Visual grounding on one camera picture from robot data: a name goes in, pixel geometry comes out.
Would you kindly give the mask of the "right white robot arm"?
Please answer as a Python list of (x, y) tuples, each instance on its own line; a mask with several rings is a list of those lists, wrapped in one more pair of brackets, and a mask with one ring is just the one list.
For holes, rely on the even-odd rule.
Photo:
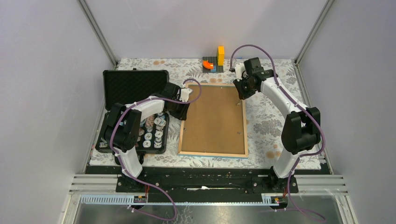
[(274, 176), (268, 179), (269, 189), (280, 192), (286, 187), (286, 179), (292, 175), (303, 156), (319, 142), (324, 142), (318, 108), (308, 107), (297, 100), (282, 84), (274, 68), (265, 70), (259, 58), (231, 65), (239, 99), (245, 100), (256, 93), (268, 97), (285, 118), (281, 140), (284, 147), (281, 156), (272, 167)]

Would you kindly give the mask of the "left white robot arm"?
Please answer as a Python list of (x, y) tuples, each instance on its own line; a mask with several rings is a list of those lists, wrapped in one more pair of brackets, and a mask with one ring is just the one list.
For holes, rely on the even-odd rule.
[(107, 114), (103, 138), (108, 142), (128, 176), (127, 186), (134, 192), (144, 188), (145, 180), (140, 176), (142, 165), (136, 152), (141, 122), (151, 115), (168, 112), (179, 120), (186, 120), (192, 89), (173, 83), (147, 98), (128, 105), (115, 103)]

